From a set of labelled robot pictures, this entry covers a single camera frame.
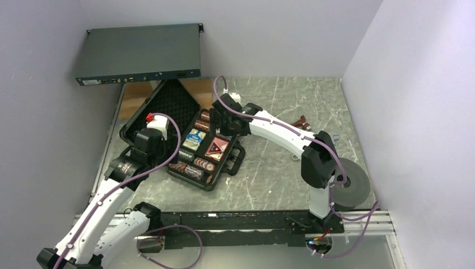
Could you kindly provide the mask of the blue white card deck box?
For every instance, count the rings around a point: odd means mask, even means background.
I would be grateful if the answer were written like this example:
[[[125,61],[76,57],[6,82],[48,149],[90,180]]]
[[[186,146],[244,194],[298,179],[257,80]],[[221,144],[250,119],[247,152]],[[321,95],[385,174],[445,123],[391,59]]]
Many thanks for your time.
[[[197,151],[205,137],[205,131],[192,128],[191,131],[186,135],[182,146],[190,150]]]

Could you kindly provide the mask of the red white loose chips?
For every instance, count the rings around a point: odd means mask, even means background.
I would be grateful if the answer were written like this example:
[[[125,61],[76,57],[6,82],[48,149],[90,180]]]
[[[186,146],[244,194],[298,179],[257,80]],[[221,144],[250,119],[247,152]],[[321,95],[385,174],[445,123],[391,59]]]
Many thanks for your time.
[[[215,168],[216,168],[216,166],[215,166],[214,163],[212,163],[212,162],[210,162],[210,161],[208,161],[208,160],[205,160],[205,159],[203,159],[203,158],[200,158],[200,157],[195,158],[195,159],[193,160],[193,164],[194,164],[196,167],[198,167],[198,168],[200,168],[200,169],[202,169],[202,170],[204,170],[204,171],[208,171],[208,172],[213,172],[213,171],[215,170]]]

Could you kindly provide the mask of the wooden board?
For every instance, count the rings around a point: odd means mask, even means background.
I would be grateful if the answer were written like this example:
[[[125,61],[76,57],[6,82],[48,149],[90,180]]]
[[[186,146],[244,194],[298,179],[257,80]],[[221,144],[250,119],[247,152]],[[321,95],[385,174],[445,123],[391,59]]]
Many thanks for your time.
[[[180,82],[202,109],[209,109],[213,102],[211,78],[184,79]],[[128,120],[157,88],[160,81],[137,82],[125,85],[122,102],[119,109],[119,119]]]

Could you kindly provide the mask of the orange blue chip stack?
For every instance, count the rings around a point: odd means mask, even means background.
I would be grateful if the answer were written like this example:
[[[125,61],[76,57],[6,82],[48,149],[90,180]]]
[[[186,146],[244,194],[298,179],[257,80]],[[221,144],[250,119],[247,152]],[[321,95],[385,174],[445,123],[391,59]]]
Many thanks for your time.
[[[204,176],[204,171],[200,170],[198,168],[195,168],[193,166],[187,165],[184,169],[184,173],[189,176],[190,178],[193,178],[195,180],[202,180]]]

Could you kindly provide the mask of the brown pipe fitting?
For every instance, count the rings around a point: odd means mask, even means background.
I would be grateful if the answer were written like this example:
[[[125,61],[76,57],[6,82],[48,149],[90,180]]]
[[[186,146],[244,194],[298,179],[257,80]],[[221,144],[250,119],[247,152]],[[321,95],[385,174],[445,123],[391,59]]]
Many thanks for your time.
[[[291,125],[297,128],[301,128],[305,131],[312,130],[312,126],[307,122],[306,117],[304,115],[302,115],[299,120],[295,121],[294,123],[291,123]]]

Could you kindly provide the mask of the dark green rack unit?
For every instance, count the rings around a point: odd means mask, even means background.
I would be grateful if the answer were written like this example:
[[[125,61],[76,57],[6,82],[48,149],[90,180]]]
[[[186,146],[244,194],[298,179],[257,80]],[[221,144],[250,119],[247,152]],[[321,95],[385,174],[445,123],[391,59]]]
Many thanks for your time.
[[[74,78],[81,86],[201,76],[202,23],[91,29]]]

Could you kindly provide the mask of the black poker chip case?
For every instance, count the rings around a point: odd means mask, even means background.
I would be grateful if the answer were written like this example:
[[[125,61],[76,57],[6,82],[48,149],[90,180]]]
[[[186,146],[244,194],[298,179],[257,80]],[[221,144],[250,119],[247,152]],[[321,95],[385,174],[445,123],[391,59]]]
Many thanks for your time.
[[[166,142],[168,152],[172,154],[176,149],[177,144],[179,144],[180,149],[192,152],[194,158],[200,157],[214,163],[216,168],[213,172],[203,170],[204,176],[200,181],[190,178],[185,173],[170,169],[169,164],[165,167],[167,173],[202,190],[212,191],[223,173],[228,175],[237,174],[244,160],[245,150],[240,144],[237,136],[224,136],[220,134],[219,129],[217,130],[217,133],[216,131],[212,133],[211,128],[209,132],[206,132],[206,137],[197,151],[183,147],[182,144],[186,135],[192,128],[195,128],[194,122],[201,119],[201,112],[203,111],[208,111],[210,114],[210,110],[202,109],[179,80],[165,80],[160,82],[158,87],[153,90],[151,95],[139,107],[137,112],[135,112],[131,119],[121,128],[119,134],[124,142],[132,145],[136,133],[141,129],[146,128],[146,117],[149,113],[163,113],[172,117],[179,127],[179,130],[177,131],[173,125],[168,127],[168,140]],[[178,132],[180,133],[180,141],[177,140],[176,134]],[[205,156],[210,143],[215,137],[219,137],[229,142],[221,161],[216,161]],[[175,160],[170,163],[176,164],[178,161],[181,160],[177,153]],[[193,161],[182,162],[198,168],[193,164]]]

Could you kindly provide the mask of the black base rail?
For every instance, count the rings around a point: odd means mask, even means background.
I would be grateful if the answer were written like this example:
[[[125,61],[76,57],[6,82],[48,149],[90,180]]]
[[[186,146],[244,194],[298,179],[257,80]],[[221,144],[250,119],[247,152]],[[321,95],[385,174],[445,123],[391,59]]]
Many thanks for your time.
[[[334,214],[324,219],[309,210],[162,212],[147,235],[158,235],[165,249],[286,245],[303,247],[307,240],[344,233]]]

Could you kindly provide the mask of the red card deck box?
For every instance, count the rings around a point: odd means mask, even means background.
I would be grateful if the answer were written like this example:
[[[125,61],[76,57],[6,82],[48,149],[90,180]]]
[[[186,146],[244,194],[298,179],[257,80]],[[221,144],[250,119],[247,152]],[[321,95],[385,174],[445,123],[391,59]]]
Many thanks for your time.
[[[220,154],[213,154],[213,155],[206,155],[205,153],[205,156],[208,157],[208,158],[211,158],[213,160],[216,160],[216,161],[221,161],[222,157],[224,156],[224,153],[229,145],[229,142],[227,140],[223,140],[219,137],[215,137],[212,142],[215,142],[217,143],[218,145],[221,146],[223,152],[220,153]]]

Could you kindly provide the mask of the orange black chip stack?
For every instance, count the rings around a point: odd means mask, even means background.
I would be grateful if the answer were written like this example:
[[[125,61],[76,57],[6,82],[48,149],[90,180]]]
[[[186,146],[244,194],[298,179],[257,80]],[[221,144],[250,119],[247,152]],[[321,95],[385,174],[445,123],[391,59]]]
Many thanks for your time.
[[[210,114],[208,111],[201,112],[201,120],[204,122],[210,122]]]
[[[209,132],[210,131],[210,122],[206,122],[203,120],[197,120],[194,122],[194,127],[198,130],[201,130],[203,132]]]

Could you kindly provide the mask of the dark grey disc weight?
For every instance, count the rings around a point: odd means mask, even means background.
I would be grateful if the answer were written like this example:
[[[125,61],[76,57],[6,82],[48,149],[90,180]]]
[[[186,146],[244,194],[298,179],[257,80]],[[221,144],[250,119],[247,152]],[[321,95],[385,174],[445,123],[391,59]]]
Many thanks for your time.
[[[336,211],[350,211],[363,204],[370,194],[370,180],[363,168],[354,161],[340,158],[346,171],[347,181],[333,187],[333,202]]]

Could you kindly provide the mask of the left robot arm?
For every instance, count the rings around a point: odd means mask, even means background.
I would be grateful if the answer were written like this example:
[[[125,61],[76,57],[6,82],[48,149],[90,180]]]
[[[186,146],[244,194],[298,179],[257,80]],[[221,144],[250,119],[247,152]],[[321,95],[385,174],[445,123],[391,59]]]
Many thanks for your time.
[[[149,171],[166,160],[166,137],[158,129],[136,132],[133,145],[110,162],[95,197],[70,232],[54,248],[40,251],[36,260],[42,268],[103,268],[120,243],[160,230],[160,209],[141,202],[113,230],[105,231],[122,204],[148,178]]]

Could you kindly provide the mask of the red yellow blue chip stack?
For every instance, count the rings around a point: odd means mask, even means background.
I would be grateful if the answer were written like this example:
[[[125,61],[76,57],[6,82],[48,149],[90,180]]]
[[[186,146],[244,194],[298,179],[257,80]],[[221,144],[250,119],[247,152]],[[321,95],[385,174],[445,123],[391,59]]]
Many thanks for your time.
[[[187,166],[188,166],[188,164],[184,163],[182,161],[178,161],[176,164],[173,164],[173,163],[169,164],[170,169],[174,169],[174,170],[179,171],[181,173],[184,173]]]

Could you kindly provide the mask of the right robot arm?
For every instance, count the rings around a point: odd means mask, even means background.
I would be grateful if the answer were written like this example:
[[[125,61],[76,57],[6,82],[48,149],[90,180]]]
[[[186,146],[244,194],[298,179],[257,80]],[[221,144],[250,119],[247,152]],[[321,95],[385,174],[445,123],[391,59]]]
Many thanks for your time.
[[[297,157],[301,178],[310,189],[309,226],[316,233],[328,228],[333,208],[330,189],[337,184],[337,169],[344,169],[330,134],[298,129],[258,105],[241,106],[229,94],[218,97],[212,107],[224,135],[263,137]]]

